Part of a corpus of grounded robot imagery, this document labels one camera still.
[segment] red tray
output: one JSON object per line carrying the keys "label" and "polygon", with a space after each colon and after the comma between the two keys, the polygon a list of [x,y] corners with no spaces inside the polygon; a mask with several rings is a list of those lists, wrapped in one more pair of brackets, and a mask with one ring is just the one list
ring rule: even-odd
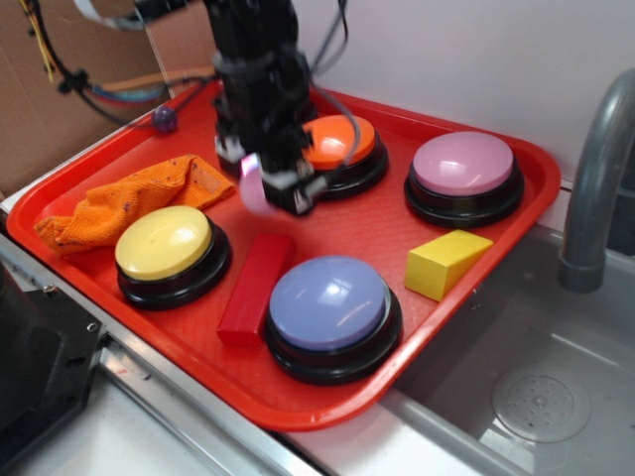
{"label": "red tray", "polygon": [[[234,261],[221,284],[178,309],[137,309],[117,288],[112,248],[62,259],[44,245],[33,226],[53,214],[71,215],[92,187],[172,157],[192,153],[217,166],[214,113],[209,104],[217,91],[215,86],[208,87],[180,112],[177,132],[161,135],[149,127],[123,129],[54,173],[16,204],[8,218],[8,229],[15,240],[130,330],[243,415],[267,428],[317,429],[353,417],[375,403],[536,222],[560,189],[560,170],[548,154],[527,142],[499,135],[511,146],[525,176],[522,203],[508,218],[470,230],[493,240],[494,245],[442,302],[422,297],[403,285],[408,251],[448,230],[429,225],[408,210],[403,192],[408,167],[415,151],[432,137],[474,129],[339,95],[354,114],[369,120],[379,132],[390,155],[387,176],[356,197],[321,202],[303,218],[284,212],[268,218],[253,216],[234,194],[205,211],[225,230],[234,250]],[[336,112],[319,97],[314,100],[321,113]],[[261,232],[293,235],[298,243],[296,263],[325,254],[348,255],[373,266],[388,283],[404,313],[404,338],[372,376],[344,386],[307,385],[280,371],[265,344],[235,347],[223,345],[218,339],[218,321],[249,247]]]}

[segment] orange cloth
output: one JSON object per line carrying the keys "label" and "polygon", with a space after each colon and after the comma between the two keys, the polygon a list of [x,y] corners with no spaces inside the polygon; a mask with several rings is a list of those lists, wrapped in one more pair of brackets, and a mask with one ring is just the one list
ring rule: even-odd
{"label": "orange cloth", "polygon": [[187,155],[89,190],[73,216],[45,218],[35,230],[60,255],[114,246],[128,226],[151,211],[168,205],[203,209],[234,191],[213,166]]}

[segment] cable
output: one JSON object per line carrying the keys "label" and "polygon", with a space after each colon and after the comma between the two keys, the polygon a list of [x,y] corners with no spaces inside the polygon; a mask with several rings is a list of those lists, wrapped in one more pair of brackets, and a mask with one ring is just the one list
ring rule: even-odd
{"label": "cable", "polygon": [[[337,0],[338,10],[337,10],[337,13],[335,14],[335,18],[332,21],[330,29],[328,30],[328,33],[326,34],[326,37],[324,38],[324,41],[322,42],[321,47],[317,51],[317,55],[316,55],[316,58],[314,59],[314,63],[311,66],[312,75],[322,74],[331,66],[333,66],[334,63],[337,60],[339,60],[339,57],[341,57],[341,55],[344,53],[344,50],[346,49],[346,45],[348,44],[348,22],[346,21],[346,5],[347,4],[348,4],[348,0]],[[335,54],[326,62],[327,66],[321,65],[320,63],[322,62],[322,59],[324,55],[326,54],[326,51],[328,50],[330,43],[335,37],[335,32],[337,31],[337,27],[340,24],[342,25],[344,30],[343,42],[340,45],[337,52],[335,52]]]}
{"label": "cable", "polygon": [[[88,74],[84,70],[80,69],[75,73],[70,72],[58,57],[44,24],[40,1],[20,0],[20,4],[31,22],[34,34],[38,40],[40,53],[44,59],[45,66],[49,74],[49,80],[53,82],[54,72],[57,71],[63,78],[63,81],[58,86],[59,92],[68,94],[74,91],[88,107],[115,124],[121,126],[130,125],[134,127],[152,127],[150,125],[139,124],[139,121],[131,122],[127,119],[120,118],[100,107],[95,100],[115,106],[130,107],[142,105],[159,99],[162,94],[174,85],[185,84],[192,80],[198,81],[199,87],[195,89],[186,99],[184,99],[177,108],[175,108],[175,112],[178,112],[207,84],[218,80],[218,77],[213,73],[213,70],[210,70],[209,68],[200,68],[169,73],[170,81],[166,81],[163,76],[158,77],[157,75],[152,74],[112,84],[91,84],[88,80]],[[145,89],[139,88],[140,86],[157,84],[159,82],[162,83],[159,86]]]}
{"label": "cable", "polygon": [[[337,0],[337,5],[338,5],[338,12],[335,16],[335,19],[333,20],[331,26],[330,26],[330,30],[328,31],[318,53],[316,56],[316,59],[314,60],[314,64],[311,68],[311,86],[312,88],[320,95],[322,96],[330,105],[332,105],[335,109],[337,109],[344,117],[346,117],[346,119],[348,119],[348,121],[351,124],[351,127],[353,128],[353,144],[351,145],[350,149],[348,150],[348,153],[346,154],[346,156],[344,157],[344,160],[342,161],[342,163],[337,167],[337,169],[335,169],[333,171],[333,173],[331,175],[329,175],[329,181],[334,182],[337,179],[337,176],[339,174],[341,174],[341,172],[348,167],[348,164],[350,163],[350,161],[352,160],[352,157],[355,153],[355,151],[357,150],[357,147],[359,146],[359,142],[361,140],[361,131],[359,129],[359,124],[357,124],[357,121],[355,120],[355,117],[353,116],[353,114],[348,110],[348,108],[346,106],[344,106],[340,101],[338,101],[335,97],[333,97],[332,95],[330,95],[328,92],[326,92],[326,90],[322,89],[321,87],[317,86],[315,81],[314,81],[314,76],[316,74],[316,72],[324,72],[326,69],[328,69],[329,67],[331,67],[342,55],[344,49],[346,48],[346,45],[348,43],[348,23],[346,21],[346,5],[347,5],[347,0]],[[322,58],[324,57],[324,55],[326,54],[326,51],[328,50],[328,46],[330,45],[335,32],[337,30],[337,27],[339,25],[342,25],[343,29],[344,29],[344,41],[342,43],[342,45],[340,46],[340,48],[338,49],[338,51],[326,62],[326,66],[324,66],[323,64],[320,64],[322,61]]]}

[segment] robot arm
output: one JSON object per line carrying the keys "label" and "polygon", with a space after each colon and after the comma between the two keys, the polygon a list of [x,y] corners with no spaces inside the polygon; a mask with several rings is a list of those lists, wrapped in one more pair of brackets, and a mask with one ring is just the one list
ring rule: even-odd
{"label": "robot arm", "polygon": [[[118,29],[143,28],[188,4],[188,0],[135,0],[131,14],[104,19],[91,0],[74,1],[87,18]],[[213,103],[221,164],[237,175],[240,160],[256,153],[267,200],[294,215],[308,213],[326,182],[316,177],[303,157],[303,149],[312,143],[301,117],[310,107],[311,69],[297,50],[293,4],[291,0],[203,2],[217,47],[213,64],[223,83]]]}

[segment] stainless steel sink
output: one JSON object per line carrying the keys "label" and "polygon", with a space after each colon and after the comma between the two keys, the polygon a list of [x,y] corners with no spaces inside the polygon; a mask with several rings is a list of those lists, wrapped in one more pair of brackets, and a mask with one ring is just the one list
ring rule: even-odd
{"label": "stainless steel sink", "polygon": [[395,389],[530,474],[634,474],[635,260],[609,252],[603,287],[571,294],[560,244],[535,227]]}

